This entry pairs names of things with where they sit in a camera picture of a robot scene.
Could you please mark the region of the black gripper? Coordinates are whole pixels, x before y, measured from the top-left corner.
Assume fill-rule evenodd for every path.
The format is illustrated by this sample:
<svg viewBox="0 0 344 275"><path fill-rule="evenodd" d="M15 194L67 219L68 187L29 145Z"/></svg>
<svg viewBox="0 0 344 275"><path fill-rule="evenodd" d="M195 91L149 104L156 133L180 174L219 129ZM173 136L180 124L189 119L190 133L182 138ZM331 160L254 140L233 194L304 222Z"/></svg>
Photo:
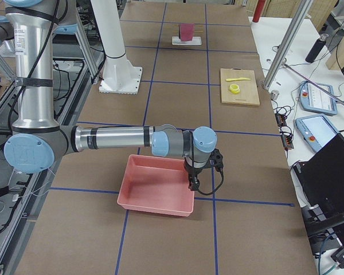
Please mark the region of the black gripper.
<svg viewBox="0 0 344 275"><path fill-rule="evenodd" d="M202 171L199 168L191 166L187 161L184 161L184 169L187 172L189 180L189 189L198 190L200 187L200 181L198 180L198 174Z"/></svg>

